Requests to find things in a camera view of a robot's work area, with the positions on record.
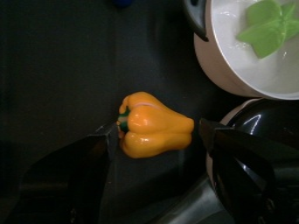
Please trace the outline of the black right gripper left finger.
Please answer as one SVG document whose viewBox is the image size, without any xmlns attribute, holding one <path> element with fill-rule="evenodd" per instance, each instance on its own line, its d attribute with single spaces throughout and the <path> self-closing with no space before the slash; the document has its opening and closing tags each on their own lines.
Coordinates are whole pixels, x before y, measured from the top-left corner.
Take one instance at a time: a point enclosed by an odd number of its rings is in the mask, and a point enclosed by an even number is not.
<svg viewBox="0 0 299 224">
<path fill-rule="evenodd" d="M 99 224 L 116 149 L 117 126 L 109 123 L 40 159 L 22 176 L 5 224 Z"/>
</svg>

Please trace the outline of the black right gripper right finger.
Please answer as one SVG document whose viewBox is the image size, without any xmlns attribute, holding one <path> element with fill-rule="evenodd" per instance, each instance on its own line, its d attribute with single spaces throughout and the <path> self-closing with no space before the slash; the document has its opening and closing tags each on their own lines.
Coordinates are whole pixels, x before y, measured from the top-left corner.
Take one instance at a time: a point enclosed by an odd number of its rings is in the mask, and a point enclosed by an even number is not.
<svg viewBox="0 0 299 224">
<path fill-rule="evenodd" d="M 200 120 L 212 184 L 236 224 L 299 224 L 299 150 Z"/>
</svg>

